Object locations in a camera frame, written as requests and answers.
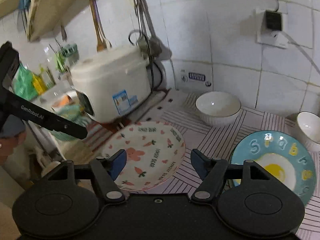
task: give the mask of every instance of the wall outlet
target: wall outlet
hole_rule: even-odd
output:
[[[281,33],[281,31],[272,31],[267,29],[265,20],[265,10],[256,9],[255,19],[257,26],[257,43],[267,44],[283,49],[288,48],[288,39]],[[282,30],[288,32],[288,15],[281,14],[282,16]]]

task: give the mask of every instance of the wooden spoon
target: wooden spoon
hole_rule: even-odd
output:
[[[97,52],[99,52],[99,51],[102,51],[102,50],[106,49],[107,48],[107,44],[106,44],[106,41],[102,40],[101,37],[100,37],[99,27],[98,27],[98,20],[97,20],[97,12],[96,12],[96,8],[94,6],[95,0],[89,0],[89,3],[90,3],[90,8],[91,8],[94,28],[96,29],[97,40],[98,40]]]

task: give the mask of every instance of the white plate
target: white plate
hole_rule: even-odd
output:
[[[138,122],[113,135],[102,155],[109,158],[121,149],[127,152],[127,164],[115,183],[124,190],[142,191],[175,173],[185,154],[185,141],[168,123]]]

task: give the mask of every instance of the rice cooker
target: rice cooker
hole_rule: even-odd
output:
[[[132,45],[101,51],[71,68],[74,89],[90,117],[111,123],[134,110],[150,94],[139,48]]]

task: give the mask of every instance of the white ceramic bowl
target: white ceramic bowl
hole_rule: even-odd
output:
[[[211,126],[225,126],[234,122],[241,108],[240,100],[225,92],[208,92],[196,101],[200,118]]]
[[[313,113],[301,112],[297,116],[294,137],[308,151],[320,151],[320,118]]]

